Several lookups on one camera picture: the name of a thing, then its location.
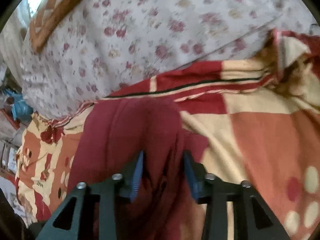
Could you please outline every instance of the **cream oval dot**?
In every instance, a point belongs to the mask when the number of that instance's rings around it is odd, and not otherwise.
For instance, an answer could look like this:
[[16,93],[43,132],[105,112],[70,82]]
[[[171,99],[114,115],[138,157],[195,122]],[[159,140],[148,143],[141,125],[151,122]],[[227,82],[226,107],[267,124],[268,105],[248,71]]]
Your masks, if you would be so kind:
[[66,176],[66,173],[63,172],[62,175],[61,175],[61,180],[60,180],[61,184],[64,182],[65,176]]
[[304,188],[308,193],[316,193],[319,189],[319,173],[314,166],[309,166],[304,177]]
[[65,200],[66,196],[67,196],[67,192],[64,192],[64,193],[62,194],[62,200]]
[[287,213],[284,219],[284,228],[289,236],[293,236],[299,228],[300,216],[297,212],[291,210]]
[[304,213],[304,226],[310,228],[316,221],[319,214],[319,203],[316,201],[311,202]]
[[68,187],[69,175],[70,175],[70,172],[68,172],[68,174],[66,175],[66,180],[65,180],[66,187]]
[[307,233],[301,240],[308,240],[310,238],[311,234]]
[[70,160],[70,163],[69,163],[69,167],[70,167],[70,169],[71,169],[71,167],[72,167],[72,163],[73,163],[73,159],[75,158],[75,156],[73,155],[72,157],[71,157],[71,160]]

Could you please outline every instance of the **maroon cloth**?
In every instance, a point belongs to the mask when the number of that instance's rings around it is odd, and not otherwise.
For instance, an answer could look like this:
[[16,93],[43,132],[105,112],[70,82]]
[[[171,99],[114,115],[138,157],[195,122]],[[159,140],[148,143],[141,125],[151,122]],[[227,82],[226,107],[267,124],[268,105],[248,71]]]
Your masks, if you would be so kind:
[[207,138],[182,128],[177,106],[168,99],[100,101],[88,115],[70,172],[68,190],[84,181],[101,182],[144,150],[138,197],[116,205],[120,239],[180,239],[180,218],[190,191],[182,169],[182,152],[196,161]]

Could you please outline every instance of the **metal bolt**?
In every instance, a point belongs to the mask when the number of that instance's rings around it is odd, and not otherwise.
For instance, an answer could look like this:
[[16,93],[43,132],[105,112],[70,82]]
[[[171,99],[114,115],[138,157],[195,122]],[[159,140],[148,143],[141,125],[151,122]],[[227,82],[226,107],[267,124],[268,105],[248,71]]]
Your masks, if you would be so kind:
[[85,183],[85,182],[79,182],[78,184],[77,184],[77,188],[78,189],[83,189],[83,188],[85,188],[87,186],[87,184]]
[[116,173],[112,175],[113,180],[121,180],[122,179],[122,174]]
[[240,184],[242,187],[251,187],[251,183],[247,180],[244,180]]
[[207,173],[205,176],[204,176],[205,179],[208,179],[208,180],[213,180],[216,178],[216,176],[212,173]]

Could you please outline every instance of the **patterned blanket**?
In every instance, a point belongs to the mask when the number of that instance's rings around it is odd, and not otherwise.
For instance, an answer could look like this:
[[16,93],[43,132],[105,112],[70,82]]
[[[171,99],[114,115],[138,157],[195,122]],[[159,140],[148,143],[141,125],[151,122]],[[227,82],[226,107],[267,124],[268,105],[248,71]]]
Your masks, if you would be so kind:
[[[173,100],[184,127],[209,139],[202,157],[207,170],[229,182],[249,179],[291,238],[308,239],[320,221],[319,39],[274,31],[253,58],[196,62],[104,100]],[[84,120],[93,107],[83,105],[77,117],[61,122],[35,114],[25,131],[16,187],[35,219],[48,218],[65,198]],[[205,211],[194,203],[189,210],[181,238],[199,239]]]

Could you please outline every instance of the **bedsheet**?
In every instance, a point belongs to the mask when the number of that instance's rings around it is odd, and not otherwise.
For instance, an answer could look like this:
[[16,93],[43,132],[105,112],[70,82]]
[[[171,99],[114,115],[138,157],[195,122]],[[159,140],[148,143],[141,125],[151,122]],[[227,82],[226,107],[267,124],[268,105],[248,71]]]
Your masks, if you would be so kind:
[[294,0],[82,0],[42,53],[25,39],[23,94],[48,119],[194,60],[247,58],[273,27],[307,32]]
[[[173,100],[183,127],[208,138],[201,160],[206,169],[233,183],[249,179],[291,239],[308,239],[320,221],[319,40],[274,31],[250,59],[196,62],[103,100]],[[63,121],[48,122],[34,114],[18,154],[16,176],[17,196],[34,220],[47,219],[65,198],[92,107],[83,105],[77,117]],[[199,239],[205,210],[192,201],[187,205],[181,239]]]

